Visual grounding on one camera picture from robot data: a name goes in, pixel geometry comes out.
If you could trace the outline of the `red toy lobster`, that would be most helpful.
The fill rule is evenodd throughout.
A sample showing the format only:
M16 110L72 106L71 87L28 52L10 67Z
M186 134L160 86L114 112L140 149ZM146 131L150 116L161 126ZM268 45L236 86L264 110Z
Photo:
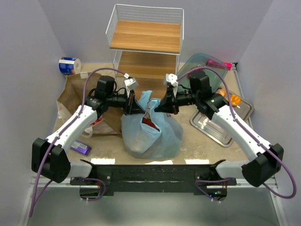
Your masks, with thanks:
M151 120L149 120L147 118L142 118L142 123L148 125L149 127L153 128L157 131L160 131L160 129Z

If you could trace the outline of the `light blue plastic bag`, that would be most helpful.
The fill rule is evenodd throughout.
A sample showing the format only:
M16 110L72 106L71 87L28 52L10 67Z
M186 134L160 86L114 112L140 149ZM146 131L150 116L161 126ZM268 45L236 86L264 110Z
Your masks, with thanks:
M175 157L182 146L183 129L180 123L168 113L155 112L159 98L151 98L152 91L144 91L138 104L144 114L123 115L121 131L126 150L135 158L166 159ZM142 123L142 118L151 120L157 131Z

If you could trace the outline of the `brown paper grocery bag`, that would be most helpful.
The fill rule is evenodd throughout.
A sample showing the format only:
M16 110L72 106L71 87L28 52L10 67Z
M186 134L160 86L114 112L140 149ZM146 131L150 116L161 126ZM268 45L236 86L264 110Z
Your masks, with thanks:
M82 104L83 88L87 76L74 74L66 77L65 87L60 97L56 100L58 114L65 123ZM94 121L90 127L93 134L119 135L121 134L121 108L110 107L99 119Z

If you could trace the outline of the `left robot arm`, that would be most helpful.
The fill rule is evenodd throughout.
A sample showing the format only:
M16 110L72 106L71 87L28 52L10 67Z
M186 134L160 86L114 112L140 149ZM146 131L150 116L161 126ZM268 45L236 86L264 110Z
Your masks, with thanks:
M76 112L56 132L45 139L37 138L32 144L32 171L56 183L67 177L87 178L92 164L85 161L69 161L67 152L85 129L99 119L110 107L121 108L125 115L144 113L137 103L135 78L125 74L125 92L115 90L115 79L102 76L97 86L87 95Z

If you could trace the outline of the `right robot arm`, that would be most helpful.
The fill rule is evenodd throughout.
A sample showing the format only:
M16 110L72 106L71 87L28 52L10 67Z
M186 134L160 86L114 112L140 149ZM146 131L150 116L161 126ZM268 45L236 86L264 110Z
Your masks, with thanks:
M164 98L156 112L178 114L179 108L195 105L199 112L223 128L247 156L247 161L221 161L215 171L220 178L244 178L254 187L280 171L278 159L283 159L284 149L280 144L272 145L259 136L243 121L231 104L220 94L213 93L209 77L202 71L190 75L190 88L179 92L177 76L167 74Z

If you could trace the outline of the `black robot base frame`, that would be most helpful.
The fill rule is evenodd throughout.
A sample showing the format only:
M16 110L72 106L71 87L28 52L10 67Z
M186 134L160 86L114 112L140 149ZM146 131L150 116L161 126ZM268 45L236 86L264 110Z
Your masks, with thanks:
M225 197L224 184L236 185L235 179L223 179L217 164L96 165L87 178L72 178L73 186L100 185L105 195L129 193L193 193Z

